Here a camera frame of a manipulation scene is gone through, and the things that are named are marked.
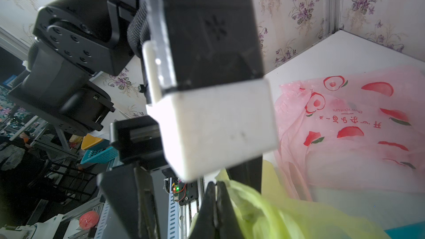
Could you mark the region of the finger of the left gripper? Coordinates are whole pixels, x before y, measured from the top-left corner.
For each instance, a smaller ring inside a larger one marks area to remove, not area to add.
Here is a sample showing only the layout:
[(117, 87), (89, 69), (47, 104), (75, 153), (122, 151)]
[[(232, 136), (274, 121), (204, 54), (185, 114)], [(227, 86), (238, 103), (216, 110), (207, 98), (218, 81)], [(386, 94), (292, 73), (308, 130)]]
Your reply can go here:
[(263, 157), (257, 157), (239, 165), (227, 168), (229, 179), (247, 185), (259, 193), (262, 186)]

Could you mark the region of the yellow-green plastic bag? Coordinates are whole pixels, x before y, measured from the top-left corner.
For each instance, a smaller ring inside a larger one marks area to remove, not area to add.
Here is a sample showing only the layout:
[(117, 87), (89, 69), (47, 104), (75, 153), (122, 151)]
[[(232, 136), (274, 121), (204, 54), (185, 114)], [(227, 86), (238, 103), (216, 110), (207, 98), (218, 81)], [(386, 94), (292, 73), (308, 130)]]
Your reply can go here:
[(215, 178), (223, 181), (245, 239), (387, 239), (377, 224), (349, 216), (318, 202), (292, 199), (281, 185), (273, 165), (262, 164), (262, 190), (229, 179), (226, 170)]

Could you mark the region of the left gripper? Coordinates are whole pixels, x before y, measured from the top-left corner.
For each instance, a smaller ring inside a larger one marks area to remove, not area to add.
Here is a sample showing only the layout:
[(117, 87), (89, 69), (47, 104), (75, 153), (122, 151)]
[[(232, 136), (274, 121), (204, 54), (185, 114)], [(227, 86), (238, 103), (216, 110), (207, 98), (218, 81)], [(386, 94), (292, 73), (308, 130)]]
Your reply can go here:
[(150, 116), (113, 122), (110, 143), (125, 165), (101, 173), (97, 176), (97, 186), (131, 239), (158, 239), (155, 190), (145, 169), (169, 167), (159, 123)]

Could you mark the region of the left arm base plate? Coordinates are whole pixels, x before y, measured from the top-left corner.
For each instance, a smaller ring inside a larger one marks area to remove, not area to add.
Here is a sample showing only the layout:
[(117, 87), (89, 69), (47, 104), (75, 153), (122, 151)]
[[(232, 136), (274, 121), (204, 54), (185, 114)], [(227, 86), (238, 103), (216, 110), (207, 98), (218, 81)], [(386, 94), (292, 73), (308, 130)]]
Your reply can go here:
[(166, 178), (165, 191), (171, 196), (171, 202), (185, 206), (199, 199), (198, 182), (183, 182), (179, 178)]

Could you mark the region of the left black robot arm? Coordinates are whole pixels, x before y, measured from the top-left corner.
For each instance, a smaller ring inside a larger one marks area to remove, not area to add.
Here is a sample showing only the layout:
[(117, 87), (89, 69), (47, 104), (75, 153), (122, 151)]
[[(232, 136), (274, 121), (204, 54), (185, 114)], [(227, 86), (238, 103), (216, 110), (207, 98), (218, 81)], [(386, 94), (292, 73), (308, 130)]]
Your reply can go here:
[(151, 173), (185, 183), (226, 168), (260, 189), (249, 169), (276, 146), (252, 0), (56, 0), (42, 7), (25, 78), (9, 98), (79, 136), (114, 111), (91, 78), (141, 61), (148, 115), (111, 124), (121, 165), (98, 186), (124, 230), (158, 239)]

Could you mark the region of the teal plastic basket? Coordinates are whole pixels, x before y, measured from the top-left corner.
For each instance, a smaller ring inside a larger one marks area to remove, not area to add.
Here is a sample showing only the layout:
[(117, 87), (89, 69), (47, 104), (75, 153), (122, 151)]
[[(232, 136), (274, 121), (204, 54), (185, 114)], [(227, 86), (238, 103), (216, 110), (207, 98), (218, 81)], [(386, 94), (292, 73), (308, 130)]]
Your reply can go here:
[(391, 239), (425, 239), (425, 222), (385, 230)]

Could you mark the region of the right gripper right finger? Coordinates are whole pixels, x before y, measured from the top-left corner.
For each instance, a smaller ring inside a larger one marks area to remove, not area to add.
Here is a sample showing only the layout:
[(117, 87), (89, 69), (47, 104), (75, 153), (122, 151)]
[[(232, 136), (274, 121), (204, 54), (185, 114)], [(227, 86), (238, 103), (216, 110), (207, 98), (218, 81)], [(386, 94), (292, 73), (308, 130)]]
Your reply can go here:
[(216, 238), (244, 239), (225, 183), (223, 181), (218, 181), (216, 189)]

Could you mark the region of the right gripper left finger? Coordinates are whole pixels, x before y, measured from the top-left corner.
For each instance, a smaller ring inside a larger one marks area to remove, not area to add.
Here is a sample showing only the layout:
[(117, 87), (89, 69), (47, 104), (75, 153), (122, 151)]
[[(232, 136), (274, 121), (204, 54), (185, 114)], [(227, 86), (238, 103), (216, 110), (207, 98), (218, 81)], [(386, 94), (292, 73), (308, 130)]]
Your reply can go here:
[(216, 214), (216, 186), (209, 182), (204, 194), (204, 200), (197, 219), (190, 233), (190, 239), (215, 239), (215, 214)]

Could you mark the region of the pink plastic bag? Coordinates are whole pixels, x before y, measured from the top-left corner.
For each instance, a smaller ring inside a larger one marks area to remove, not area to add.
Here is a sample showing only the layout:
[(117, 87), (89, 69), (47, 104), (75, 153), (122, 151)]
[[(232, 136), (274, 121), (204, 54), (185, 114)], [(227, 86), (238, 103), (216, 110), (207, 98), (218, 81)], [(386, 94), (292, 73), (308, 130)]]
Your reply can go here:
[(414, 67), (281, 85), (275, 153), (291, 198), (313, 186), (425, 191), (425, 76)]

